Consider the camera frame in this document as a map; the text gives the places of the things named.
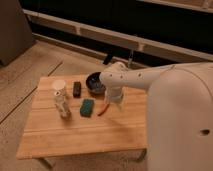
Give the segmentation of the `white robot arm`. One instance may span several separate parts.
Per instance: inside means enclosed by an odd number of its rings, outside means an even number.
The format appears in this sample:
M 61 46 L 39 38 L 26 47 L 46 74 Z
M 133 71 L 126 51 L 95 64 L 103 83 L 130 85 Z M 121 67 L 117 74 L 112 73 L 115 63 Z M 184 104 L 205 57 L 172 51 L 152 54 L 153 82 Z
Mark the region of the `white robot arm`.
M 148 93 L 148 171 L 213 171 L 213 62 L 138 70 L 116 62 L 100 80 L 111 102 L 124 87 Z

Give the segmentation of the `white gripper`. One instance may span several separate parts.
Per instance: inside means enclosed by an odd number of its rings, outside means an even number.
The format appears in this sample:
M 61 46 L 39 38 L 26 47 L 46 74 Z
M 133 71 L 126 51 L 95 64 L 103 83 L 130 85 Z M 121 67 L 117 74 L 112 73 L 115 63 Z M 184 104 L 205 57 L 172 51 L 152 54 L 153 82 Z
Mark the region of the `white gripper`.
M 105 91 L 105 97 L 110 103 L 120 103 L 123 99 L 123 90 L 121 87 L 107 88 Z

